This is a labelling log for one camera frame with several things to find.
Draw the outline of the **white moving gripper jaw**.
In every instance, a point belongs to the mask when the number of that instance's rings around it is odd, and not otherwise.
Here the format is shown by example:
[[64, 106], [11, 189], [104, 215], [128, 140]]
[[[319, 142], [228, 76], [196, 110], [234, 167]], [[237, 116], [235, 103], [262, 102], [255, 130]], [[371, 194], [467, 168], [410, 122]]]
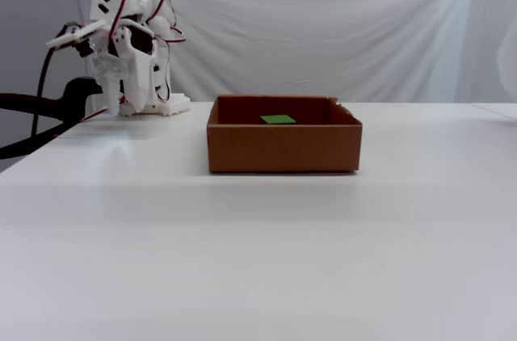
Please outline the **white moving gripper jaw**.
[[108, 53], [93, 56], [93, 77], [102, 88], [103, 103], [112, 116], [120, 112], [120, 82], [128, 76], [126, 63]]

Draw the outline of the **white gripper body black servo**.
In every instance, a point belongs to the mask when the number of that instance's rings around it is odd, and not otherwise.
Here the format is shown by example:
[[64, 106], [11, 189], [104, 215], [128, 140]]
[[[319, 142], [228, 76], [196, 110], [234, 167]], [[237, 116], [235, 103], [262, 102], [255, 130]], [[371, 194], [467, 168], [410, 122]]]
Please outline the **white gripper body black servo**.
[[137, 23], [115, 28], [111, 24], [102, 26], [91, 38], [91, 49], [97, 57], [156, 57], [153, 33]]

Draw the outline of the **white fixed gripper jaw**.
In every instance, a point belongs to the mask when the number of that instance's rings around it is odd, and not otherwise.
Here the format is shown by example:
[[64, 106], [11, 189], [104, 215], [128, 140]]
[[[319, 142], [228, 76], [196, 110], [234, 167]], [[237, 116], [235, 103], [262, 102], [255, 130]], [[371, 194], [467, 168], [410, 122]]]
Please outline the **white fixed gripper jaw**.
[[123, 54], [128, 76], [124, 80], [124, 95], [134, 113], [146, 112], [157, 102], [154, 84], [156, 57], [141, 51]]

